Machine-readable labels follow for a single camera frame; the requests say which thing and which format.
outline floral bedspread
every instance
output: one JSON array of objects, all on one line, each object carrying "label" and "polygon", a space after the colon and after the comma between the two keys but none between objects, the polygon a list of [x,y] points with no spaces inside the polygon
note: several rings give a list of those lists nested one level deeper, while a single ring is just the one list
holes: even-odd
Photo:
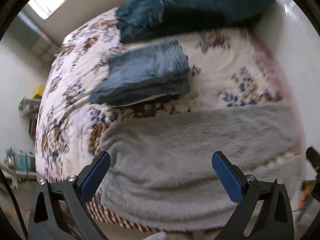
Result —
[{"label": "floral bedspread", "polygon": [[[78,174],[99,153],[101,133],[126,118],[261,105],[288,97],[272,61],[247,31],[222,29],[176,37],[191,68],[189,94],[118,108],[90,104],[91,91],[108,76],[107,57],[148,44],[119,43],[115,12],[102,13],[73,31],[56,54],[37,122],[38,178],[57,181]],[[90,205],[94,218],[132,227],[100,206],[99,192]]]}]

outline bed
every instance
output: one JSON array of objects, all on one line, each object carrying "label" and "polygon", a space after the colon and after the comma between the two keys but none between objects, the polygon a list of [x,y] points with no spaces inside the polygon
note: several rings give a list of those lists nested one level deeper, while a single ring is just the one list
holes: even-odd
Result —
[{"label": "bed", "polygon": [[[221,29],[175,36],[188,56],[191,92],[133,106],[110,108],[90,104],[94,87],[108,76],[111,54],[146,46],[123,45],[113,8],[70,33],[56,54],[41,101],[36,130],[37,178],[49,182],[78,174],[100,152],[103,131],[128,118],[210,111],[268,102],[292,103],[280,68],[244,29]],[[282,163],[301,154],[301,143],[265,165]],[[295,162],[292,181],[300,169]],[[98,189],[87,209],[96,220],[140,231],[161,231],[133,223],[100,204]]]}]

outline brown striped trim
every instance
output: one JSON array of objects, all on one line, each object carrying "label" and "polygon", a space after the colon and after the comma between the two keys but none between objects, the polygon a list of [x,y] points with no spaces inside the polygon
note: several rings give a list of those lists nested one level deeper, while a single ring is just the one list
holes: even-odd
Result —
[{"label": "brown striped trim", "polygon": [[[61,178],[57,175],[47,175],[44,173],[37,172],[37,180],[47,179],[49,183],[64,181],[64,178]],[[88,213],[94,220],[98,220],[100,222],[116,224],[121,226],[122,228],[128,229],[138,229],[141,232],[160,232],[159,228],[150,228],[148,226],[143,226],[137,223],[132,223],[121,216],[114,214],[108,207],[99,204],[98,195],[95,194],[93,199],[86,203],[85,207],[88,210]]]}]

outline window pane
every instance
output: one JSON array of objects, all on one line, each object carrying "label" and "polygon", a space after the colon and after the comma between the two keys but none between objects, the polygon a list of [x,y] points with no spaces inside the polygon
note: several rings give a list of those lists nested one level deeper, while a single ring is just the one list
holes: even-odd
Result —
[{"label": "window pane", "polygon": [[28,4],[43,19],[55,11],[64,0],[30,0]]}]

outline fluffy gray blanket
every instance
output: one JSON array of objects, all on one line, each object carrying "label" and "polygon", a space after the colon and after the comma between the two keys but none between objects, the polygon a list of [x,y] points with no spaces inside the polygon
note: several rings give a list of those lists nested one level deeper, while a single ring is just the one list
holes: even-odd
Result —
[{"label": "fluffy gray blanket", "polygon": [[102,149],[111,155],[101,203],[153,228],[223,226],[235,204],[212,169],[212,153],[222,151],[245,174],[260,180],[283,178],[292,194],[300,173],[296,157],[262,164],[283,156],[297,140],[290,109],[282,104],[115,123],[101,138]]}]

